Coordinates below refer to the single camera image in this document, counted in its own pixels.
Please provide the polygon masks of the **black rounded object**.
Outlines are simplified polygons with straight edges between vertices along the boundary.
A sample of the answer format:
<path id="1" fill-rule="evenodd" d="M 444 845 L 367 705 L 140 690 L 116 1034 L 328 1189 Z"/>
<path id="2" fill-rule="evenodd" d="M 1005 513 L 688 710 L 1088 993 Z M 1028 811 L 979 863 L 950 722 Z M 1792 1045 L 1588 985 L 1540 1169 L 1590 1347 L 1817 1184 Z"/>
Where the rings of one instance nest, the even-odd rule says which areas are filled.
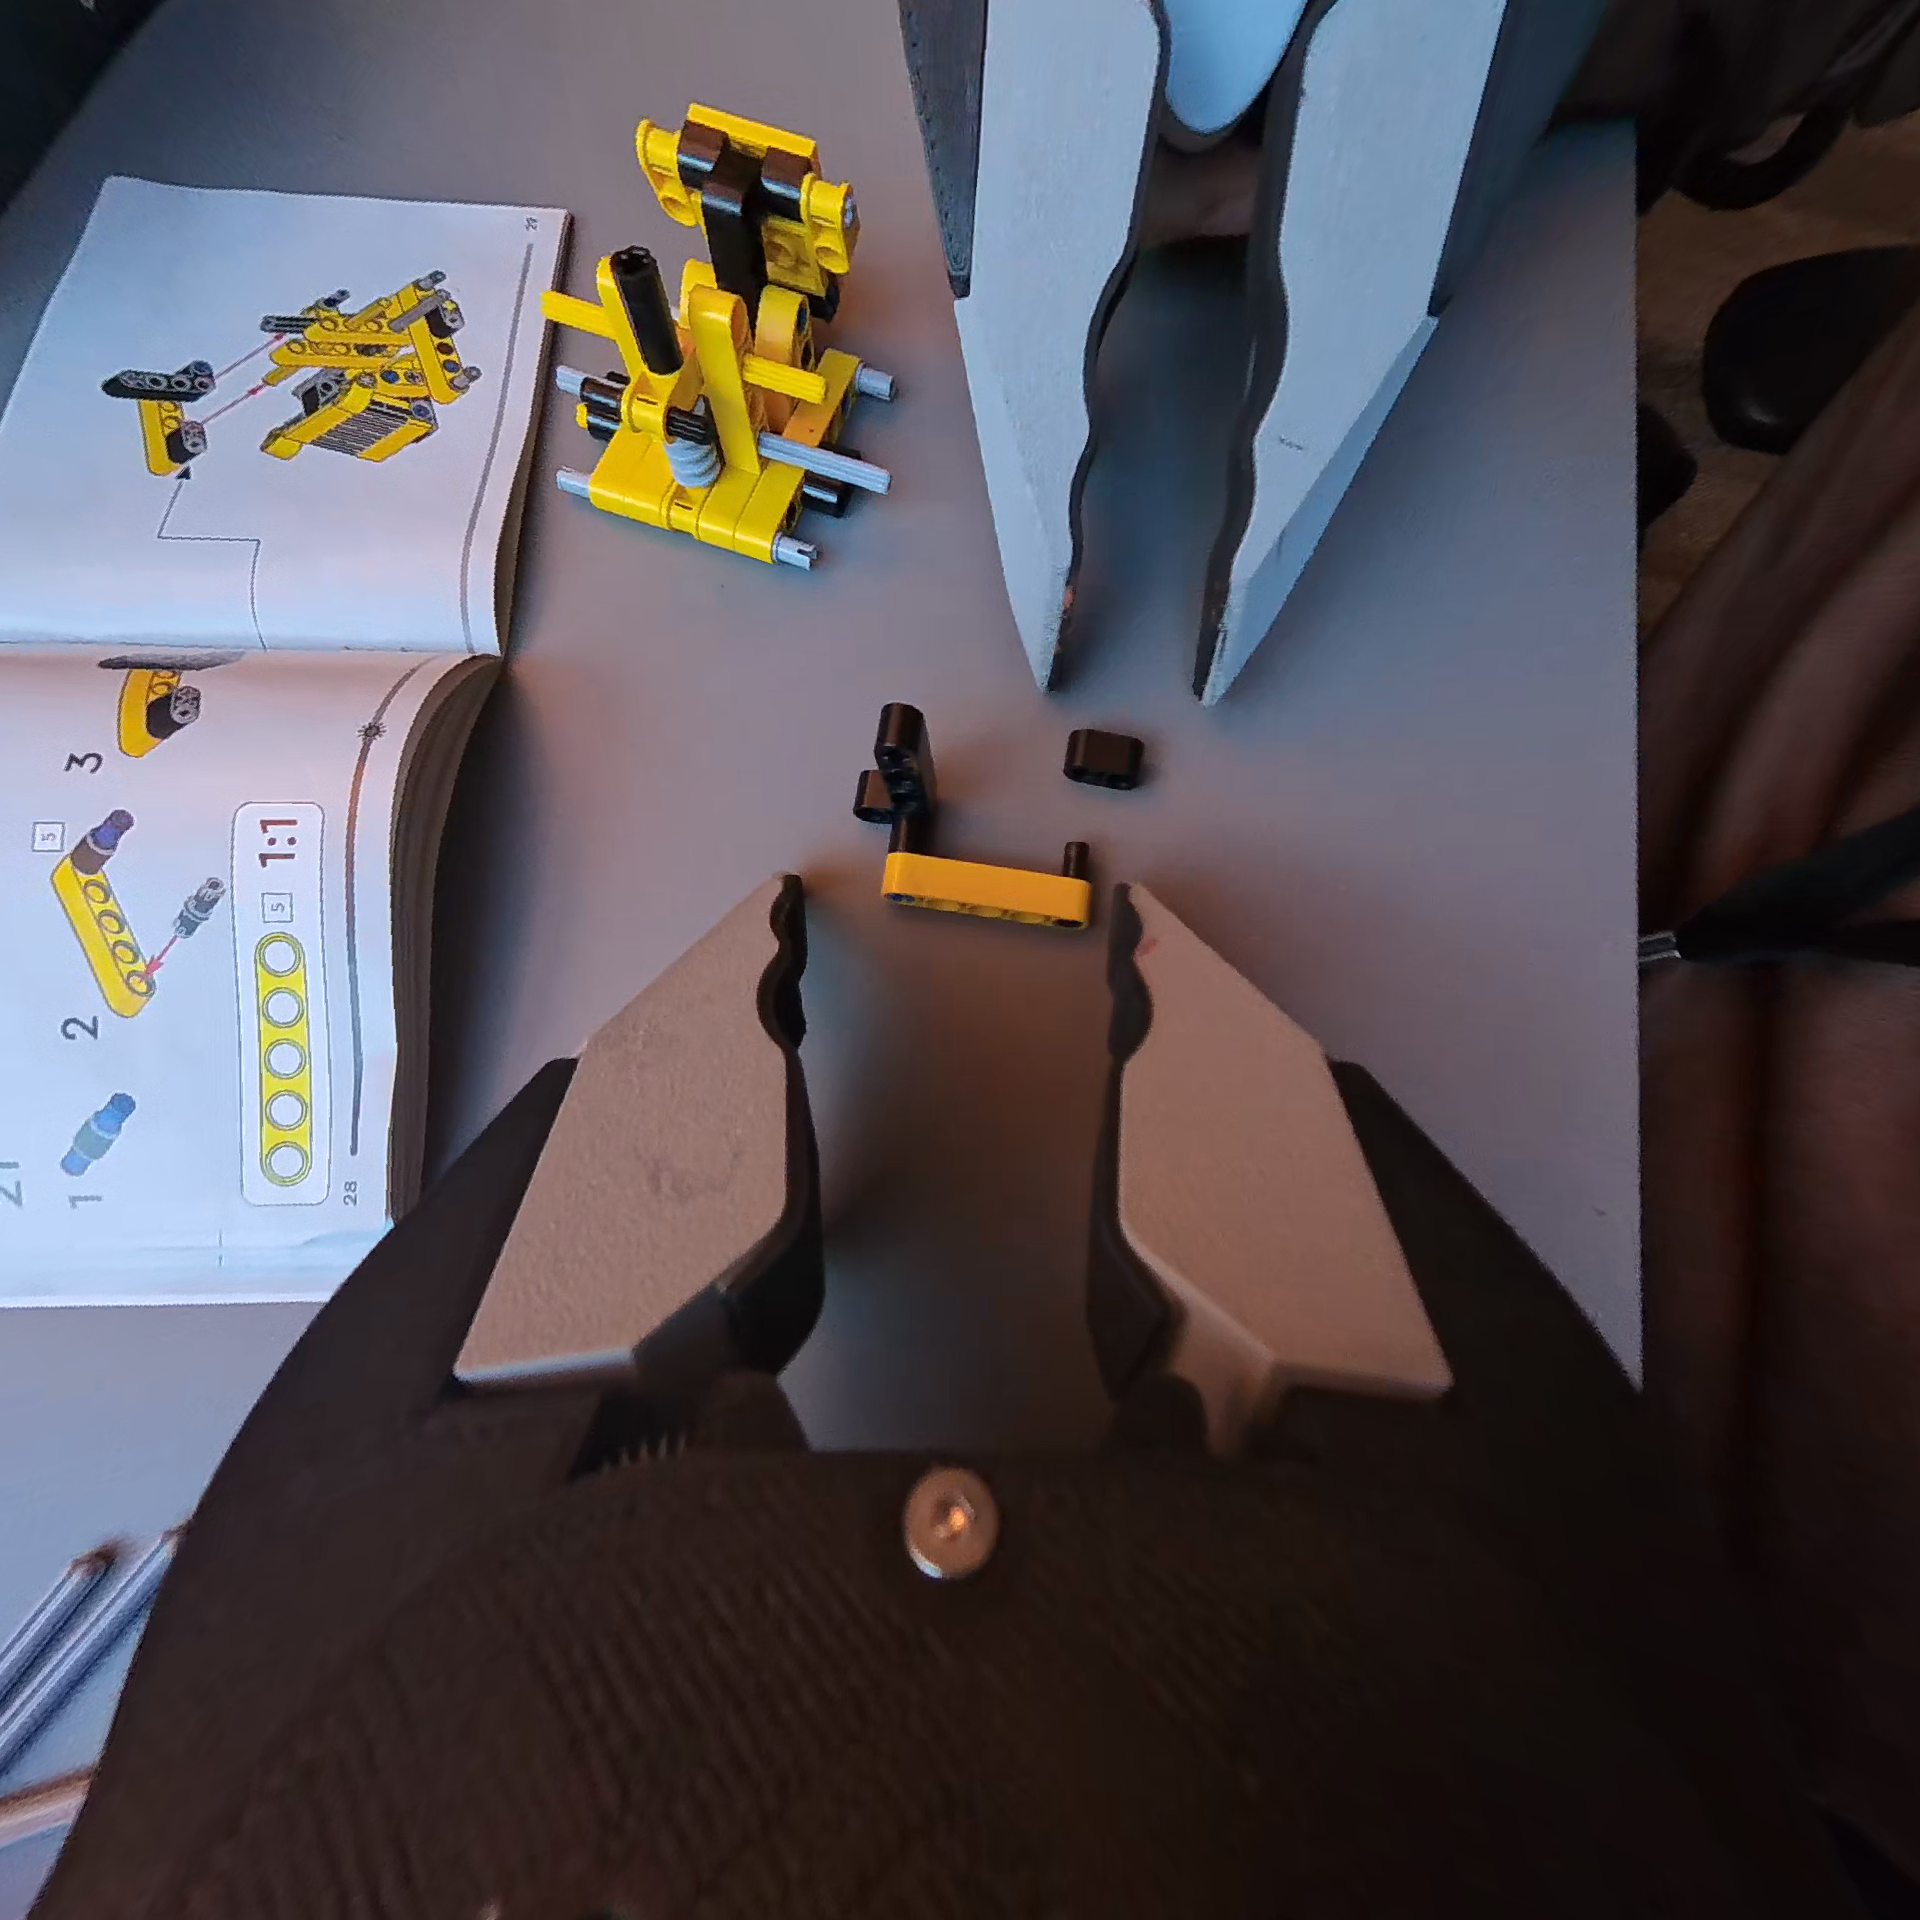
<path id="1" fill-rule="evenodd" d="M 1700 346 L 1717 439 L 1788 451 L 1916 299 L 1918 247 L 1853 247 L 1742 278 Z"/>

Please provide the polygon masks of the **brown leather chair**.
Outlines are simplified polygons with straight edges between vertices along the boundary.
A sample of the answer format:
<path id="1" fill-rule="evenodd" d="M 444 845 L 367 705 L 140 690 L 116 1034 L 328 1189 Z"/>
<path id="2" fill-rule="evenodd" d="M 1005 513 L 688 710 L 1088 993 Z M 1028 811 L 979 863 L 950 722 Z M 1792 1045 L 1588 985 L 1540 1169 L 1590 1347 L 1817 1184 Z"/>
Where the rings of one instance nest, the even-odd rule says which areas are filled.
<path id="1" fill-rule="evenodd" d="M 1638 912 L 1795 893 L 1916 813 L 1911 311 L 1640 643 Z M 1732 963 L 1640 975 L 1646 1382 L 1815 1801 L 1918 1864 L 1916 843 Z"/>

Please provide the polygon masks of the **black angled lego piece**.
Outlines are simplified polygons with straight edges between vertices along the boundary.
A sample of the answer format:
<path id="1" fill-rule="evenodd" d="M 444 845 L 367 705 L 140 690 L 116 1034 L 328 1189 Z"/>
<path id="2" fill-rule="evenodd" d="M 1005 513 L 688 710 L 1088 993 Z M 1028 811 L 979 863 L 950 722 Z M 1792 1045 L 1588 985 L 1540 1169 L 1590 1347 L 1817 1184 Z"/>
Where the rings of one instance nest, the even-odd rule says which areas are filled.
<path id="1" fill-rule="evenodd" d="M 872 766 L 855 785 L 853 813 L 863 824 L 888 826 L 896 835 L 929 826 L 937 782 L 919 705 L 887 704 L 872 739 Z"/>

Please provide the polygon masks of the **yellow lego beam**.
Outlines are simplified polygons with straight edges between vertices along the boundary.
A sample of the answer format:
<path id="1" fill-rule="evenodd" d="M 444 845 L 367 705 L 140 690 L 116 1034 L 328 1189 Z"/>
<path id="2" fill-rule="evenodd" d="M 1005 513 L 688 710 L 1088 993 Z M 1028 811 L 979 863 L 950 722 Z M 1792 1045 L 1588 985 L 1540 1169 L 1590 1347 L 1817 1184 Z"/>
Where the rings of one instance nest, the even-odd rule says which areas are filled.
<path id="1" fill-rule="evenodd" d="M 1086 928 L 1092 921 L 1089 848 L 1067 841 L 1059 870 L 891 848 L 880 873 L 880 895 L 984 921 L 1036 928 Z"/>

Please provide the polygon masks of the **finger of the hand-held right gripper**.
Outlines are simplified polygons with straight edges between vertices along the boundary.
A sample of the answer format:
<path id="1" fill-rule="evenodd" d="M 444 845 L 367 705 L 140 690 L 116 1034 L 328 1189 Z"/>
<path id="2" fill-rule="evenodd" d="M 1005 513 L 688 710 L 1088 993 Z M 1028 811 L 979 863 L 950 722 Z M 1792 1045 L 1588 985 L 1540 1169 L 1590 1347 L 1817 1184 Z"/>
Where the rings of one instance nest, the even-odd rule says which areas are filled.
<path id="1" fill-rule="evenodd" d="M 901 2 L 976 442 L 1017 635 L 1064 682 L 1089 378 L 1163 107 L 1150 2 Z"/>
<path id="2" fill-rule="evenodd" d="M 1267 95 L 1252 330 L 1192 693 L 1270 630 L 1432 335 L 1432 283 L 1503 2 L 1308 5 Z"/>

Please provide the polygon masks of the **yellow lego model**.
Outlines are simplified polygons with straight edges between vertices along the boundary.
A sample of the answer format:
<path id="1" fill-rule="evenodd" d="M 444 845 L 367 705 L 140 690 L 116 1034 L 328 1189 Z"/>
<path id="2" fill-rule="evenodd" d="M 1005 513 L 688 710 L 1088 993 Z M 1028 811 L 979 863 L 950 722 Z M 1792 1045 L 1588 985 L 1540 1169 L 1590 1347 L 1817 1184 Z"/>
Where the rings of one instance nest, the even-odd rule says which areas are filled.
<path id="1" fill-rule="evenodd" d="M 601 256 L 591 299 L 544 291 L 551 322 L 620 353 L 608 374 L 556 367 L 598 446 L 558 483 L 598 511 L 811 569 L 800 515 L 891 487 L 844 426 L 855 400 L 893 400 L 896 378 L 820 339 L 857 250 L 853 184 L 827 177 L 811 136 L 701 102 L 676 128 L 641 118 L 635 152 L 705 257 L 686 262 L 676 297 L 647 247 Z"/>

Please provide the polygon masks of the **grey rod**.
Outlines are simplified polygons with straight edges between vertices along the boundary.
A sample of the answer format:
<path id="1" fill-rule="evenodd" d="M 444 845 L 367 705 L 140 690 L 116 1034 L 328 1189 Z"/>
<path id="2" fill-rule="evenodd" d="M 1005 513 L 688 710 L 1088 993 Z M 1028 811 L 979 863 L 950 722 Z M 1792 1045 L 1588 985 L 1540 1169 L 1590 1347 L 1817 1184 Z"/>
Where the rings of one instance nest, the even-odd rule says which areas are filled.
<path id="1" fill-rule="evenodd" d="M 65 1562 L 53 1585 L 1 1641 L 1 1709 L 11 1706 L 78 1627 L 80 1614 L 120 1559 L 119 1542 L 101 1542 Z"/>
<path id="2" fill-rule="evenodd" d="M 185 1526 L 169 1526 L 125 1568 L 120 1560 L 102 1579 L 80 1614 L 78 1627 L 63 1639 L 53 1661 L 24 1686 L 22 1696 L 1 1709 L 1 1769 L 38 1738 L 63 1702 L 88 1680 L 102 1657 L 124 1641 L 153 1607 L 157 1585 L 175 1559 Z"/>

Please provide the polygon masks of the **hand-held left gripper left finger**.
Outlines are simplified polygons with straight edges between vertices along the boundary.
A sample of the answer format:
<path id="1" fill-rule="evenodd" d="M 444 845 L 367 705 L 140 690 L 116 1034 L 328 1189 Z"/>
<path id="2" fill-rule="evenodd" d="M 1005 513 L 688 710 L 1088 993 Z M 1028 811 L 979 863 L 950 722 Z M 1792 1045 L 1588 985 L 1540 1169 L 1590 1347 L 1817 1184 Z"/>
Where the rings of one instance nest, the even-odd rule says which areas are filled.
<path id="1" fill-rule="evenodd" d="M 475 1386 L 777 1375 L 824 1299 L 804 890 L 768 877 L 583 1046 L 475 1310 Z"/>

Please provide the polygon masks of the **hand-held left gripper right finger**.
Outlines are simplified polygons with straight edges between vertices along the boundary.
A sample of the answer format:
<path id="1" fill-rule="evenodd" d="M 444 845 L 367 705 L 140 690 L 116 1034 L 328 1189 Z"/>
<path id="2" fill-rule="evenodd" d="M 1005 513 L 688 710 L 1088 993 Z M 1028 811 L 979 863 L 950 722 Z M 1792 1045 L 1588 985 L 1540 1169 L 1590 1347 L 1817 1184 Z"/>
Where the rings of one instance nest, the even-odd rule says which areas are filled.
<path id="1" fill-rule="evenodd" d="M 1109 985 L 1088 1329 L 1112 1400 L 1243 1448 L 1294 1386 L 1441 1397 L 1326 1051 L 1143 883 L 1112 893 Z"/>

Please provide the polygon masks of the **lego instruction booklet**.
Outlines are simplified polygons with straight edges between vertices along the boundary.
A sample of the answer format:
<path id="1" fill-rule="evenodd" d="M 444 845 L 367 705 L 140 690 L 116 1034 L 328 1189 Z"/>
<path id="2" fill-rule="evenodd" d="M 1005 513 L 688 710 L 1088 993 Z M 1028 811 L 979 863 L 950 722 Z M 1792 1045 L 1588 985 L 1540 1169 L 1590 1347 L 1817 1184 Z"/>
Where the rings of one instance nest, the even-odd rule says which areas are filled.
<path id="1" fill-rule="evenodd" d="M 102 182 L 1 434 L 5 1306 L 323 1299 L 413 1203 L 567 238 Z"/>

